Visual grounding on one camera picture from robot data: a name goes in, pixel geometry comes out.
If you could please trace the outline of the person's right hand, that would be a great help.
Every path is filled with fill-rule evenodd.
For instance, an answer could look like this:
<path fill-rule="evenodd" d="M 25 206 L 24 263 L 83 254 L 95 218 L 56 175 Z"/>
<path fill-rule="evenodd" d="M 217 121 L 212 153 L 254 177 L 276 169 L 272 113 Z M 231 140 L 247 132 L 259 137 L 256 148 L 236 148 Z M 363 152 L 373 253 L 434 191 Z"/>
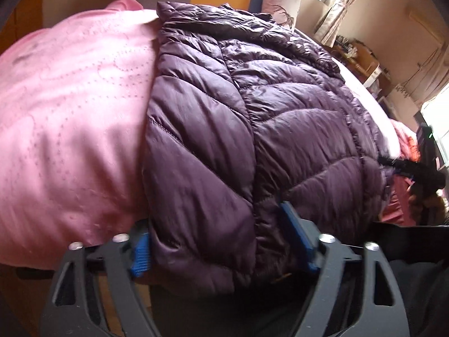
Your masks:
<path fill-rule="evenodd" d="M 411 185 L 408 190 L 408 204 L 411 218 L 416 225 L 447 225 L 445 201 L 437 193 L 424 197 L 421 186 Z"/>

